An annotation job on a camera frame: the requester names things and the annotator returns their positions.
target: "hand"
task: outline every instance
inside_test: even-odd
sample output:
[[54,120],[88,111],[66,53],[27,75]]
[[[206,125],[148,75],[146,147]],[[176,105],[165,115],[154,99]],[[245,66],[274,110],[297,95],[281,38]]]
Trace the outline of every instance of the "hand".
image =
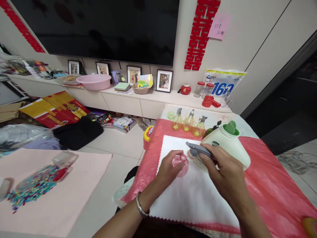
[[213,160],[204,154],[199,154],[215,187],[235,214],[241,215],[247,207],[255,205],[244,180],[243,164],[220,146],[209,144],[201,144],[201,146],[208,149],[217,160],[219,170]]
[[173,168],[172,161],[176,155],[183,154],[182,150],[171,150],[167,156],[162,159],[161,166],[159,167],[158,174],[156,175],[156,182],[159,184],[159,187],[167,189],[169,185],[176,179],[178,173],[185,166],[185,163],[181,162]]

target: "television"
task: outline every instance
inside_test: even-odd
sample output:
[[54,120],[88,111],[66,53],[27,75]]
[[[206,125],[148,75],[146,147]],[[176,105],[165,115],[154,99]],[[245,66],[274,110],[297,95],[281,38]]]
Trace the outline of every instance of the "television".
[[11,0],[53,55],[173,66],[179,0]]

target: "red cup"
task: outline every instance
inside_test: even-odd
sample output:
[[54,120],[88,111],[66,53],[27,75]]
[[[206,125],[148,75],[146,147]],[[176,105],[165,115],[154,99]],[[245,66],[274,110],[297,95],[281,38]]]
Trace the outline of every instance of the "red cup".
[[202,105],[204,107],[211,107],[213,101],[214,101],[213,96],[206,95],[204,100],[202,101]]

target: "picture frame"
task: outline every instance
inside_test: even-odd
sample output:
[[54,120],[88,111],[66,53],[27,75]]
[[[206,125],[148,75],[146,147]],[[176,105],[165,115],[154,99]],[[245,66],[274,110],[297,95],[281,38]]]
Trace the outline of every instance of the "picture frame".
[[68,60],[68,73],[80,74],[80,62],[74,60]]
[[126,76],[129,84],[137,83],[137,76],[142,75],[142,67],[126,66]]
[[96,62],[97,73],[98,74],[107,74],[110,75],[109,72],[109,64]]
[[173,71],[158,69],[158,76],[156,79],[156,91],[163,93],[170,93],[172,86]]

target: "pink tablecloth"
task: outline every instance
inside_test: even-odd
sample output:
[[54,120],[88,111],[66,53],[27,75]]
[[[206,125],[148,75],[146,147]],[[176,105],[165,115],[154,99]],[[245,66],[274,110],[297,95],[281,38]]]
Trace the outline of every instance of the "pink tablecloth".
[[[122,201],[132,201],[139,191],[155,178],[163,136],[195,139],[191,133],[174,131],[171,121],[158,119],[134,183]],[[261,216],[274,237],[307,237],[301,219],[317,218],[317,210],[297,187],[292,178],[260,139],[239,137],[251,158],[251,166],[245,171],[249,193],[259,207]],[[218,223],[192,224],[196,227],[219,232],[239,234],[234,227]]]

